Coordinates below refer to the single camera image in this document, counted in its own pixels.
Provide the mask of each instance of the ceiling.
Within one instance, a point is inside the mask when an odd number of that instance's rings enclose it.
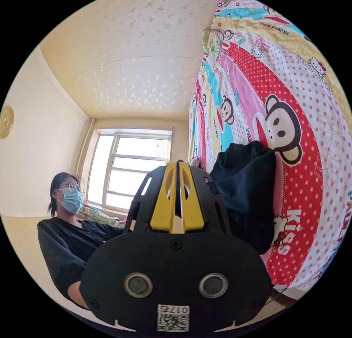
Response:
[[[217,0],[97,0],[41,42],[50,69],[91,118],[188,119],[203,30]]]

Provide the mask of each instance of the woman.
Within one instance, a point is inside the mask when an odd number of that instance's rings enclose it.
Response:
[[[40,249],[59,292],[89,310],[79,290],[86,263],[99,246],[121,235],[123,229],[76,219],[82,193],[78,179],[71,174],[62,172],[54,177],[50,198],[52,218],[38,223]]]

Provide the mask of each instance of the qr code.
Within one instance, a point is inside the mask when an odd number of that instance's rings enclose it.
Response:
[[[189,306],[158,305],[158,331],[188,332]]]

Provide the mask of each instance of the blue surgical mask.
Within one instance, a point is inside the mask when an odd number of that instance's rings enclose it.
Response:
[[[63,200],[61,201],[62,206],[72,214],[77,214],[82,205],[82,194],[77,189],[60,189],[63,191]]]

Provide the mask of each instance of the colorful bedsheet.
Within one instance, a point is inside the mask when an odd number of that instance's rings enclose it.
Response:
[[[309,38],[256,0],[219,0],[190,102],[190,158],[211,171],[230,143],[276,151],[274,285],[309,290],[352,214],[352,114]]]

